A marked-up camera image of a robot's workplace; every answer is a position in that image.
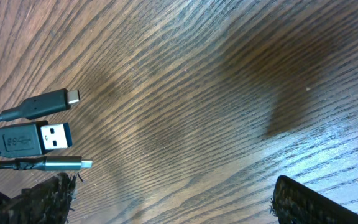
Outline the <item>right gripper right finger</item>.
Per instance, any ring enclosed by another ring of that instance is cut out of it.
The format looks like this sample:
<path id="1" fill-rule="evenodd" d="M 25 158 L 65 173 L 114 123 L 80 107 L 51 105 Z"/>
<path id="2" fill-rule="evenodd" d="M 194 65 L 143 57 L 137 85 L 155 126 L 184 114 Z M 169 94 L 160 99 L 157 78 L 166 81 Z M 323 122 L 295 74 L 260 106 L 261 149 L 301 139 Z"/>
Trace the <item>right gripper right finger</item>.
<path id="1" fill-rule="evenodd" d="M 358 214 L 285 175 L 277 178 L 270 203 L 280 224 L 358 223 Z"/>

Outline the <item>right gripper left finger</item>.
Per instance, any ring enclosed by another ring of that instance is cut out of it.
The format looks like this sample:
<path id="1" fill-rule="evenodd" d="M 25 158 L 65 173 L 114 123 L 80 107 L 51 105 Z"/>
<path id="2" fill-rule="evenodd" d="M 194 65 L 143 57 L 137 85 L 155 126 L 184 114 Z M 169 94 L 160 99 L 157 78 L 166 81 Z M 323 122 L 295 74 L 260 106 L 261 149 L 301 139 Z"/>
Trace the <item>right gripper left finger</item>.
<path id="1" fill-rule="evenodd" d="M 0 224 L 66 224 L 76 175 L 61 172 L 10 198 L 0 192 Z"/>

